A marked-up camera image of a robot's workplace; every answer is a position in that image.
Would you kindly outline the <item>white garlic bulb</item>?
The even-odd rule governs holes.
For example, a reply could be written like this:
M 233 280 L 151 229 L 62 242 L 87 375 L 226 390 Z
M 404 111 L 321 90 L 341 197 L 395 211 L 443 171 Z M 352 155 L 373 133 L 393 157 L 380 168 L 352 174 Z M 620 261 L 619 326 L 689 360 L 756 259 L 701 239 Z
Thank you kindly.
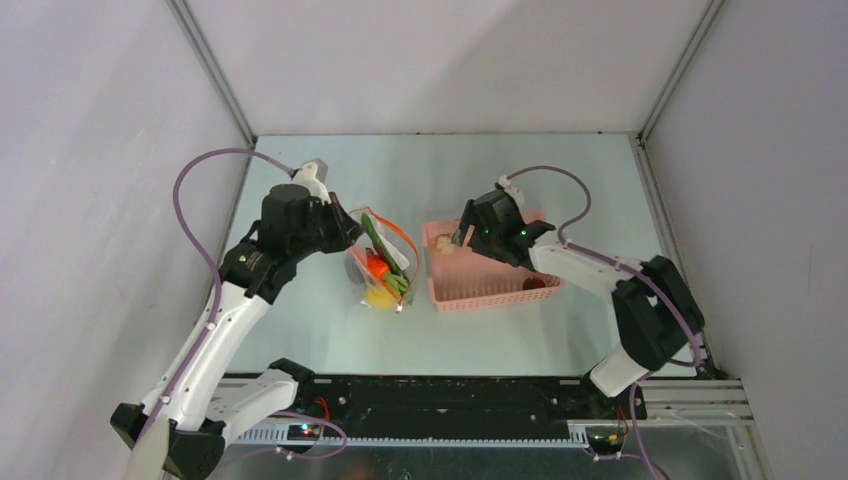
M 436 249 L 442 255 L 451 255 L 455 250 L 455 244 L 447 235 L 440 235 L 436 238 Z

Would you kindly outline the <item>pink plastic basket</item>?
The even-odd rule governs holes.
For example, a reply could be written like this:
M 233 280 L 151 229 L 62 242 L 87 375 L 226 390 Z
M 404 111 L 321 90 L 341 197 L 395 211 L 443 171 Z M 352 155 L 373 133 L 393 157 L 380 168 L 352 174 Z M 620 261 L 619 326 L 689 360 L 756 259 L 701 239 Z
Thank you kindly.
M 427 287 L 438 312 L 454 313 L 541 301 L 564 286 L 564 281 L 556 276 L 512 267 L 478 255 L 468 246 L 455 246 L 451 255 L 442 255 L 436 249 L 436 238 L 440 235 L 451 238 L 458 224 L 457 219 L 452 219 L 422 225 Z M 547 287 L 524 291 L 522 284 L 528 277 L 544 279 Z

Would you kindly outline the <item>red strawberry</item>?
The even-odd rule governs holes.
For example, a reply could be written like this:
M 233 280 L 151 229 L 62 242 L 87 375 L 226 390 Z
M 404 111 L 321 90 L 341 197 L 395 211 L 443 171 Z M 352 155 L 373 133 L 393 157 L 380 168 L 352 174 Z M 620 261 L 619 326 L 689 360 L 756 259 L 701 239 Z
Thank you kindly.
M 539 277 L 528 277 L 524 280 L 524 282 L 522 284 L 522 289 L 524 291 L 541 289 L 541 288 L 546 288 L 546 287 L 547 287 L 546 281 L 542 278 L 539 278 Z

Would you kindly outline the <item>orange carrot green top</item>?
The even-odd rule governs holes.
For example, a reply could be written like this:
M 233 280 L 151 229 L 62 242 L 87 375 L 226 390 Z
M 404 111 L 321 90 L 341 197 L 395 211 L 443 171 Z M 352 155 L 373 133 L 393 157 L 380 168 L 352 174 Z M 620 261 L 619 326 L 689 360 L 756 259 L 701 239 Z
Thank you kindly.
M 366 251 L 366 267 L 390 293 L 401 297 L 408 292 L 408 280 L 402 274 L 395 274 L 385 260 L 370 250 Z

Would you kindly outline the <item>clear zip bag orange zipper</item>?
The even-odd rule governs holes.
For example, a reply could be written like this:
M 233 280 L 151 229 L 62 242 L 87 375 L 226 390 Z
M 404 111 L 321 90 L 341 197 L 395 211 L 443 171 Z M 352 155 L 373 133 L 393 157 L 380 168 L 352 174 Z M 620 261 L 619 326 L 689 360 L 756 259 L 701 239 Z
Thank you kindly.
M 370 207 L 349 212 L 363 235 L 347 250 L 345 268 L 361 303 L 400 314 L 413 303 L 421 253 L 411 236 Z

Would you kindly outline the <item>green cucumber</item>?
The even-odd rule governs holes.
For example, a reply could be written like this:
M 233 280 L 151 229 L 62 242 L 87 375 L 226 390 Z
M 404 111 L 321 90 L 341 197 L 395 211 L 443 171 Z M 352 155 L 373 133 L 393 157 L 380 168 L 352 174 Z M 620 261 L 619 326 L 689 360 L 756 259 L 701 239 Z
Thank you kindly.
M 370 250 L 379 255 L 389 264 L 395 274 L 402 274 L 408 280 L 410 286 L 410 280 L 407 275 L 407 269 L 410 266 L 409 259 L 380 232 L 378 223 L 371 215 L 363 213 L 360 216 L 360 220 L 365 233 L 372 243 L 372 247 L 367 248 L 366 251 Z

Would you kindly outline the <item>yellow mango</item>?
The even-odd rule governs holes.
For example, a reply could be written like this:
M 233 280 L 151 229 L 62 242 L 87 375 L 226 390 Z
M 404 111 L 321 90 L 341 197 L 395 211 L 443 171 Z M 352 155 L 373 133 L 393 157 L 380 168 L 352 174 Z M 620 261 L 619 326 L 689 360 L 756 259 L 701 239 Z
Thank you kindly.
M 363 303 L 371 308 L 395 310 L 396 299 L 380 286 L 367 286 L 364 290 Z

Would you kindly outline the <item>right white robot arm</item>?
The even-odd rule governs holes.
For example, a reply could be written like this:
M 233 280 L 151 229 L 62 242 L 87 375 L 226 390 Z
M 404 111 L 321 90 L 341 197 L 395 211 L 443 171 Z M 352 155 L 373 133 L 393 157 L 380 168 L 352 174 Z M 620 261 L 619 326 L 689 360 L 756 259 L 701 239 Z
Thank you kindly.
M 619 342 L 584 378 L 585 411 L 606 418 L 621 393 L 674 359 L 685 346 L 703 361 L 697 334 L 703 314 L 680 271 L 668 258 L 649 261 L 609 256 L 579 245 L 543 220 L 526 222 L 516 200 L 496 188 L 466 202 L 452 241 L 477 255 L 560 278 L 607 301 Z

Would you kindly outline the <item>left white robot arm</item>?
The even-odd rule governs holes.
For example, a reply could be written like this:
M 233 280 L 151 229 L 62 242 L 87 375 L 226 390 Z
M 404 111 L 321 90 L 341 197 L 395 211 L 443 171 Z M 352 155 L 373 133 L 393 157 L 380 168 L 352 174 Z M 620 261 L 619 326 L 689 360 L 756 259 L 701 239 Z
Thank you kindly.
M 213 268 L 201 318 L 159 383 L 138 404 L 119 404 L 110 424 L 131 450 L 124 476 L 206 479 L 225 450 L 265 418 L 304 416 L 316 403 L 306 370 L 277 361 L 236 393 L 215 398 L 247 334 L 265 316 L 298 264 L 349 249 L 362 226 L 317 181 L 271 188 L 261 215 Z

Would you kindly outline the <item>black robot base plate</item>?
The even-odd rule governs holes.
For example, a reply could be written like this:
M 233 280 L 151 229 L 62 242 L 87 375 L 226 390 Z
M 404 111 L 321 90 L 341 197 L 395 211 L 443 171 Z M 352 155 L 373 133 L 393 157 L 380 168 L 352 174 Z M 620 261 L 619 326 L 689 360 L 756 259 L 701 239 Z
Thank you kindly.
M 290 411 L 360 433 L 561 432 L 577 421 L 644 420 L 641 393 L 608 398 L 576 377 L 315 375 Z

